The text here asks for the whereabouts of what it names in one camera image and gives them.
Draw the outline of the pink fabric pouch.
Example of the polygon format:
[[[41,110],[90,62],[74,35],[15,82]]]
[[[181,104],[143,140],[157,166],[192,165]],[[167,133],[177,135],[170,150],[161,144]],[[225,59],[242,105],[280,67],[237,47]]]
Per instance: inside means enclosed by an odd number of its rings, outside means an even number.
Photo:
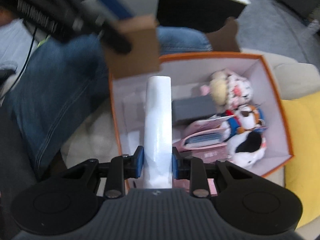
[[[206,146],[200,150],[180,152],[172,148],[172,187],[183,189],[196,198],[215,194],[213,183],[215,162],[228,160],[227,144]]]

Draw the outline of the yellow cushion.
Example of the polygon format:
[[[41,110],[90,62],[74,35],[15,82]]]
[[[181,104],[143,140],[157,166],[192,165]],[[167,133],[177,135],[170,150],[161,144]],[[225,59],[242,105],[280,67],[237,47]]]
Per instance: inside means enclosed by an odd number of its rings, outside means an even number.
[[[285,187],[302,202],[301,227],[319,217],[319,92],[282,105],[295,156],[285,165]]]

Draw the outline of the black white dog plush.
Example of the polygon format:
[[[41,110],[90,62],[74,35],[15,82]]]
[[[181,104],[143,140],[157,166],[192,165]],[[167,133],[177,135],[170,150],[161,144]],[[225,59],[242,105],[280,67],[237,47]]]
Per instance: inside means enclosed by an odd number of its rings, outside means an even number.
[[[264,157],[266,139],[255,131],[236,134],[227,141],[227,151],[233,164],[251,168]]]

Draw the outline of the brown sock foot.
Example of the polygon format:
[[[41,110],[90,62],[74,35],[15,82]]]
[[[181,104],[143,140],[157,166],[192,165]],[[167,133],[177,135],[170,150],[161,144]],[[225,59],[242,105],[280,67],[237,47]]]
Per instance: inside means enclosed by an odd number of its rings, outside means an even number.
[[[217,31],[206,33],[206,37],[212,51],[240,52],[240,47],[236,40],[238,34],[238,22],[235,18],[226,19],[224,26]]]

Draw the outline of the pink notebook wallet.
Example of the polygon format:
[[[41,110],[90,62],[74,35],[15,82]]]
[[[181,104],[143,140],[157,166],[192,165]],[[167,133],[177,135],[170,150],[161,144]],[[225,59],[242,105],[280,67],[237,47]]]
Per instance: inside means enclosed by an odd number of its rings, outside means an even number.
[[[183,138],[177,142],[182,151],[202,150],[223,143],[231,135],[229,119],[234,115],[213,119],[198,120],[191,123],[183,132]]]

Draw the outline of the orange cardboard box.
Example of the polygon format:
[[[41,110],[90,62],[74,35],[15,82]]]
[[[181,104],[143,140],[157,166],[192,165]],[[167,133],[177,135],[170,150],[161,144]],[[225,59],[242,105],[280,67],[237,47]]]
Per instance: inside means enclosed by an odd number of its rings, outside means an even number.
[[[127,187],[187,189],[170,173],[169,149],[225,159],[259,176],[293,156],[270,68],[261,55],[185,53],[160,58],[159,72],[111,77],[110,96],[121,154],[143,146],[146,172]]]

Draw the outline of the white box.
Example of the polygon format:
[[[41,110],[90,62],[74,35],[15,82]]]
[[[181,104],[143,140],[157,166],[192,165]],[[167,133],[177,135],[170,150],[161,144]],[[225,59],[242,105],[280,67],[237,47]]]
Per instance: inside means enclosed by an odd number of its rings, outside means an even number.
[[[148,79],[145,101],[143,187],[172,187],[171,78]]]

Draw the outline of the white blue card packet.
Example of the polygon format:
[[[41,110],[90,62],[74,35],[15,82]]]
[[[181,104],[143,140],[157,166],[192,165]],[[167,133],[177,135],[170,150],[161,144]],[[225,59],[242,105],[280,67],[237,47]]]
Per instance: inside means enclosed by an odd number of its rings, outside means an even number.
[[[131,93],[123,101],[125,130],[130,152],[144,145],[146,92]]]

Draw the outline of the brown cardboard box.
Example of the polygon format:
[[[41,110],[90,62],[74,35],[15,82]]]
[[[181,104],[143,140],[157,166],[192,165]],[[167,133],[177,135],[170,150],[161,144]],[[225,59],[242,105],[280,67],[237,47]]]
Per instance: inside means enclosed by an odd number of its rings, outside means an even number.
[[[157,25],[153,15],[116,22],[116,30],[129,41],[131,51],[118,54],[112,49],[105,49],[106,64],[114,79],[159,72]]]

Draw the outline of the red panda sailor plush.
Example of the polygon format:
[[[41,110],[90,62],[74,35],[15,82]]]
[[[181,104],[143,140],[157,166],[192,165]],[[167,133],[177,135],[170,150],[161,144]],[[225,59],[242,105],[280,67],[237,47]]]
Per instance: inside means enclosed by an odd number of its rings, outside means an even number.
[[[227,141],[231,137],[244,132],[262,132],[266,129],[264,115],[262,111],[253,105],[241,105],[234,110],[226,110],[222,115],[228,117],[220,128],[225,128],[223,140]]]

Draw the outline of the crochet bunny doll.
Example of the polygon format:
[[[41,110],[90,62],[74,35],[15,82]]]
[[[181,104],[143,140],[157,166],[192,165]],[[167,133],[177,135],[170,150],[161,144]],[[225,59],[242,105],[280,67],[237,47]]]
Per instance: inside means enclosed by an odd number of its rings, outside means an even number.
[[[253,98],[249,80],[228,69],[214,72],[209,84],[200,87],[200,92],[202,96],[210,96],[220,112],[232,111]]]

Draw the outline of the person leg in jeans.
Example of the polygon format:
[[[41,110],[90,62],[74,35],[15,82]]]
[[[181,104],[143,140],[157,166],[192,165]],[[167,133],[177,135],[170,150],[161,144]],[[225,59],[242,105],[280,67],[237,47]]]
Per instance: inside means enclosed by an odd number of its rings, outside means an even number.
[[[100,40],[48,39],[31,55],[3,108],[18,125],[31,168],[40,177],[75,130],[108,97]]]

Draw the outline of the grey gift box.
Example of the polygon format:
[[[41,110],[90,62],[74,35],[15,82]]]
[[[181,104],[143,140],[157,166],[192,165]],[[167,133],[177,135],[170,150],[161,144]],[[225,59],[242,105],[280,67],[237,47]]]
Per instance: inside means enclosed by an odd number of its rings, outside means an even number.
[[[217,106],[210,95],[172,101],[172,124],[189,125],[197,120],[208,119],[217,113]]]

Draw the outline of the white marble side table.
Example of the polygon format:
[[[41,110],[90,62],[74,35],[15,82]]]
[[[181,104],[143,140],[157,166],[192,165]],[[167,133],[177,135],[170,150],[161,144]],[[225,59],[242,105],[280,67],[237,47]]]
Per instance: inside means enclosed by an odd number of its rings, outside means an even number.
[[[238,18],[249,0],[121,0],[134,14],[153,14],[160,25],[210,33]]]

